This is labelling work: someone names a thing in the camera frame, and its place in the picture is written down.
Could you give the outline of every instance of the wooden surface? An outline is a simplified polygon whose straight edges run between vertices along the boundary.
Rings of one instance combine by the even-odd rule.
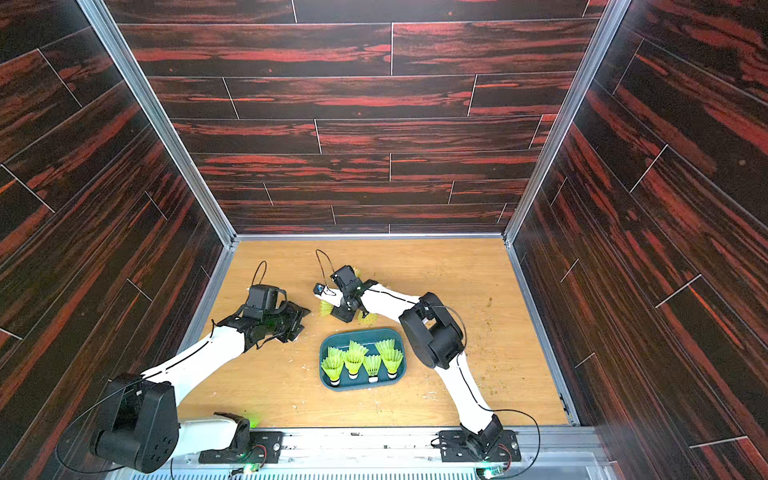
[[[264,427],[458,425],[442,381],[408,347],[407,373],[393,386],[334,392],[321,384],[322,341],[368,327],[319,316],[319,300],[311,292],[321,278],[316,248],[327,252],[337,269],[360,268],[364,280],[412,295],[439,295],[466,323],[469,364],[488,404],[523,410],[542,425],[566,423],[504,245],[496,239],[241,243],[212,318],[223,319],[245,300],[261,260],[269,262],[264,283],[285,289],[289,299],[313,312],[304,318],[306,329],[296,342],[267,343],[216,371],[184,399],[180,418],[224,411]],[[374,327],[382,326],[403,335],[397,323],[379,317]],[[499,416],[505,425],[530,423],[519,414]]]

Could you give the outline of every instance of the dark wood wall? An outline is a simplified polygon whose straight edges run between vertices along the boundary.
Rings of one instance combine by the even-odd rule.
[[[604,8],[107,4],[238,233],[502,231]]]
[[[768,10],[635,0],[515,248],[628,480],[768,478]]]
[[[57,441],[108,378],[175,354],[220,251],[74,0],[4,2],[0,478],[82,478]],[[95,471],[86,425],[59,452]]]

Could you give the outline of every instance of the teal tray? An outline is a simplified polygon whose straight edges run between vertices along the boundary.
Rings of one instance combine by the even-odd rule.
[[[339,378],[339,380],[341,380],[339,386],[331,386],[331,379],[328,378],[328,375],[326,375],[323,368],[320,366],[320,363],[328,355],[328,347],[333,346],[337,349],[346,351],[349,349],[349,341],[355,340],[357,343],[368,348],[368,353],[366,355],[378,355],[379,351],[374,344],[389,339],[395,339],[395,348],[403,353],[402,363],[400,363],[400,367],[397,369],[397,377],[391,380],[389,379],[384,362],[382,362],[381,368],[379,368],[379,381],[374,383],[368,382],[368,372],[366,372],[366,367],[360,367],[360,371],[357,372],[357,378],[354,380],[349,377],[349,372],[347,372],[346,367],[344,367],[341,371],[341,377]],[[331,335],[326,338],[320,346],[320,360],[317,363],[317,368],[320,370],[320,381],[323,382],[323,385],[336,392],[392,385],[393,383],[399,382],[402,376],[406,374],[405,354],[406,351],[403,349],[402,337],[399,333],[390,328],[365,329],[356,330],[354,332],[337,333],[336,335]]]

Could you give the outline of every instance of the mounting plate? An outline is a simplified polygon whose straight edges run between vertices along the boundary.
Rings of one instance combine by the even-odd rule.
[[[438,432],[438,437],[440,440],[440,456],[443,462],[477,462],[477,459],[472,457],[469,449],[461,446],[467,441],[467,435],[462,430],[441,430]],[[522,460],[520,447],[518,446],[518,437],[512,430],[504,430],[498,437],[497,445],[488,453],[487,462],[510,461],[507,452],[498,446],[499,443],[507,447],[510,451],[512,454],[512,462],[520,462]]]
[[[264,447],[266,447],[265,463],[277,463],[277,461],[280,460],[280,452],[283,451],[283,433],[251,430],[250,444],[254,445],[254,447],[245,455],[235,455],[221,450],[206,450],[200,452],[200,458],[197,461],[200,464],[212,465],[220,463],[241,465],[247,463],[261,463],[264,461],[264,450],[257,445],[264,445]]]

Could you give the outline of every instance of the yellow shuttlecock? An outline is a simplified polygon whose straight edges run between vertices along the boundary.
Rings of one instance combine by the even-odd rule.
[[[357,378],[357,372],[360,370],[362,361],[366,358],[368,349],[354,340],[349,341],[349,349],[344,352],[344,365],[349,372],[349,377],[354,380]]]
[[[341,383],[341,370],[344,367],[344,361],[341,355],[328,355],[320,366],[323,367],[323,371],[328,375],[331,381],[331,386],[339,386]]]
[[[378,318],[379,316],[375,313],[369,313],[368,315],[363,316],[362,310],[357,311],[357,321],[360,325],[373,325]]]
[[[344,350],[337,349],[336,347],[330,346],[328,347],[328,356],[336,357],[344,360]]]
[[[374,343],[374,345],[376,345],[376,349],[379,351],[379,355],[384,357],[386,352],[395,349],[395,339],[382,340],[381,342]]]
[[[326,302],[325,300],[320,300],[320,316],[330,315],[332,310],[332,303]]]
[[[349,341],[349,350],[347,352],[362,352],[363,355],[368,353],[368,347],[362,346],[355,340]]]
[[[368,355],[363,359],[362,365],[366,367],[366,372],[368,372],[368,383],[378,382],[379,367],[382,365],[382,357],[380,355]]]
[[[382,354],[382,361],[389,378],[396,378],[397,369],[400,367],[400,363],[402,363],[402,352],[397,349],[389,350],[386,354]]]

